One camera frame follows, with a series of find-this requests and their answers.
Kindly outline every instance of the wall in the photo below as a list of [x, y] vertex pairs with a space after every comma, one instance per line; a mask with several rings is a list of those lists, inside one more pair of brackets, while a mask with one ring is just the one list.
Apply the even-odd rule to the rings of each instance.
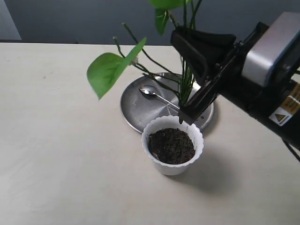
[[0, 0], [0, 40], [20, 40], [21, 37], [4, 0]]
[[[154, 11], [147, 0], [5, 0], [24, 41], [133, 44], [121, 22], [127, 22], [149, 45], [169, 45], [155, 30]], [[233, 33], [245, 38], [262, 21], [272, 23], [283, 11], [300, 12], [299, 0], [203, 0], [198, 29]]]

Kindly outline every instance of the yellow warning sticker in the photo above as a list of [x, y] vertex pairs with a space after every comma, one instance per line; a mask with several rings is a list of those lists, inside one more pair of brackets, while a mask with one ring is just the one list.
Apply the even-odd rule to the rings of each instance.
[[290, 95], [269, 117], [279, 126], [283, 126], [300, 109], [300, 84], [296, 84]]

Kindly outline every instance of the dark soil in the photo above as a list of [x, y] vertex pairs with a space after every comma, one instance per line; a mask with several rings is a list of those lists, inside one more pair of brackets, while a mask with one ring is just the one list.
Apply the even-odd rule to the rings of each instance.
[[149, 151], [159, 161], [167, 164], [181, 164], [195, 155], [189, 136], [179, 130], [167, 128], [149, 136]]

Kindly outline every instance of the white pot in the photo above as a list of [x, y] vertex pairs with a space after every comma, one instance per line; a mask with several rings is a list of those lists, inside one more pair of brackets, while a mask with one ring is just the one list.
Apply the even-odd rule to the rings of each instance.
[[[193, 158], [185, 163], [172, 165], [160, 162], [155, 157], [153, 157], [148, 148], [149, 135], [165, 128], [178, 128], [179, 130], [187, 132], [187, 135], [192, 140], [195, 148], [195, 155]], [[200, 157], [203, 149], [203, 135], [195, 124], [192, 124], [191, 126], [186, 122], [180, 124], [178, 116], [163, 116], [156, 118], [146, 126], [142, 134], [142, 146], [149, 158], [153, 160], [154, 166], [159, 172], [164, 175], [178, 175], [184, 172]]]

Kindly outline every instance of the table surface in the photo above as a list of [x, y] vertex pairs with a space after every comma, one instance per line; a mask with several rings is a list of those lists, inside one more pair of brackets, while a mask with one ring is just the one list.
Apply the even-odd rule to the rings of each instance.
[[[180, 72], [172, 47], [146, 50]], [[0, 224], [300, 224], [298, 161], [223, 97], [199, 160], [179, 176], [159, 174], [120, 112], [141, 73], [126, 69], [101, 101], [87, 81], [104, 52], [117, 49], [0, 43]]]

